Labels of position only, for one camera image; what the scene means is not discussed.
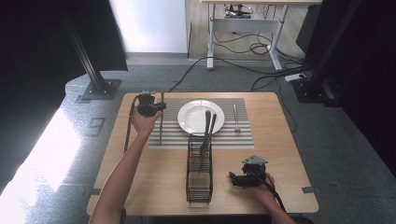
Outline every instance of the white panel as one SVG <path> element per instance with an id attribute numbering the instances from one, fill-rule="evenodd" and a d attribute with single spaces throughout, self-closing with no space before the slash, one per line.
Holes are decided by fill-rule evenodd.
<path id="1" fill-rule="evenodd" d="M 126 52 L 187 53 L 185 0 L 110 0 Z"/>

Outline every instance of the dish rack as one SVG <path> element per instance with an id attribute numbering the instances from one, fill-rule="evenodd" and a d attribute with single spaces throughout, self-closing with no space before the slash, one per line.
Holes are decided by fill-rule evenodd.
<path id="1" fill-rule="evenodd" d="M 201 157 L 200 146 L 203 142 L 203 136 L 190 134 L 186 177 L 186 193 L 189 203 L 210 203 L 212 200 L 212 143 L 209 140 L 207 151 Z"/>

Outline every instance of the white desk leg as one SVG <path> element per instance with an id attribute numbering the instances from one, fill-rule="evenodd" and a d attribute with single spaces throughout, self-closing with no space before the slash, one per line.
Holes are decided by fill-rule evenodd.
<path id="1" fill-rule="evenodd" d="M 213 23 L 215 22 L 215 10 L 216 10 L 216 4 L 209 4 L 209 44 L 207 46 L 207 70 L 213 70 L 213 50 L 214 50 L 214 44 L 213 44 L 213 34 L 214 34 L 214 29 L 213 29 Z"/>
<path id="2" fill-rule="evenodd" d="M 279 59 L 277 58 L 277 55 L 276 55 L 276 45 L 277 45 L 277 41 L 279 40 L 280 33 L 282 32 L 283 23 L 285 23 L 285 18 L 286 18 L 286 13 L 288 13 L 288 8 L 289 8 L 288 5 L 283 6 L 282 16 L 280 17 L 279 22 L 277 24 L 274 39 L 273 39 L 271 45 L 267 46 L 267 49 L 268 49 L 268 52 L 269 52 L 271 59 L 273 61 L 275 70 L 282 70 L 282 66 L 280 65 Z"/>

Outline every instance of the wooden desk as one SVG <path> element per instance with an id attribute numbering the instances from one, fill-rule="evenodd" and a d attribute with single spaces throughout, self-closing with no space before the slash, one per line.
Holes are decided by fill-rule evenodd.
<path id="1" fill-rule="evenodd" d="M 137 93 L 124 96 L 106 154 L 103 158 L 94 187 L 100 189 L 122 157 L 131 103 Z M 214 190 L 212 201 L 192 203 L 186 201 L 186 149 L 150 149 L 146 144 L 133 186 L 125 204 L 128 215 L 135 216 L 186 216 L 263 214 L 265 211 L 251 195 L 232 185 L 231 171 L 242 174 L 241 160 L 257 155 L 267 159 L 267 171 L 276 179 L 278 191 L 289 213 L 314 213 L 318 211 L 315 194 L 304 194 L 309 187 L 300 155 L 294 144 L 288 123 L 274 93 L 269 92 L 183 92 L 166 93 L 166 98 L 244 98 L 253 135 L 254 149 L 213 150 Z M 135 133 L 131 133 L 131 142 Z M 91 214 L 98 196 L 92 195 L 87 207 Z"/>
<path id="2" fill-rule="evenodd" d="M 321 0 L 201 0 L 201 3 L 210 5 L 209 20 L 209 44 L 207 48 L 207 69 L 213 69 L 214 32 L 240 32 L 240 33 L 270 33 L 274 37 L 271 45 L 267 46 L 276 70 L 282 70 L 276 55 L 276 45 L 282 32 L 283 23 L 289 5 L 320 5 Z M 243 5 L 284 5 L 278 20 L 253 20 L 253 19 L 217 19 L 215 14 L 216 4 L 243 4 Z"/>

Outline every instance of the person's left hand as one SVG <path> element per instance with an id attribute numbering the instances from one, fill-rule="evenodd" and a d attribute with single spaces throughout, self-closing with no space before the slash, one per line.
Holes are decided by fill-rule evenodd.
<path id="1" fill-rule="evenodd" d="M 139 114 L 137 108 L 135 108 L 132 116 L 132 124 L 134 125 L 137 135 L 149 136 L 154 129 L 155 120 L 157 120 L 162 113 L 162 111 L 157 111 L 153 117 L 146 118 Z"/>

